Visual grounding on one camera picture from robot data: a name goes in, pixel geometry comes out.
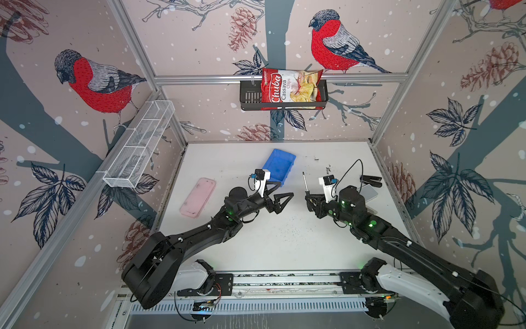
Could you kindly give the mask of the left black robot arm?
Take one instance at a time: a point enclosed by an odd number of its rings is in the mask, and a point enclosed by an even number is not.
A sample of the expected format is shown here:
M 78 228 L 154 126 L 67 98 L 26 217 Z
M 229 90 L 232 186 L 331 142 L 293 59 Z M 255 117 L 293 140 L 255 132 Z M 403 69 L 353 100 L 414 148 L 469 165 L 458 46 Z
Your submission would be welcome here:
M 224 204 L 212 219 L 187 232 L 165 236 L 152 234 L 126 264 L 122 280 L 144 309 L 158 304 L 171 290 L 181 264 L 190 257 L 213 245 L 224 243 L 241 230 L 247 222 L 244 218 L 266 209 L 280 214 L 294 193 L 271 194 L 281 184 L 273 182 L 272 188 L 262 185 L 263 193 L 248 195 L 246 189 L 237 186 L 224 199 Z

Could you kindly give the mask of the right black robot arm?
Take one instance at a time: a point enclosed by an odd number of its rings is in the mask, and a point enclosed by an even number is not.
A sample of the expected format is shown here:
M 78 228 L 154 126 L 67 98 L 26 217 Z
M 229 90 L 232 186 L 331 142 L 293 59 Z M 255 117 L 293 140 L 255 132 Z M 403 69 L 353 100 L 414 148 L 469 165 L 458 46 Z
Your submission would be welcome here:
M 401 294 L 449 321 L 454 328 L 498 328 L 505 309 L 492 276 L 461 268 L 431 253 L 400 233 L 391 223 L 370 213 L 354 186 L 338 197 L 305 194 L 308 210 L 349 226 L 360 242 L 400 260 L 407 274 L 373 258 L 361 270 L 362 286 Z

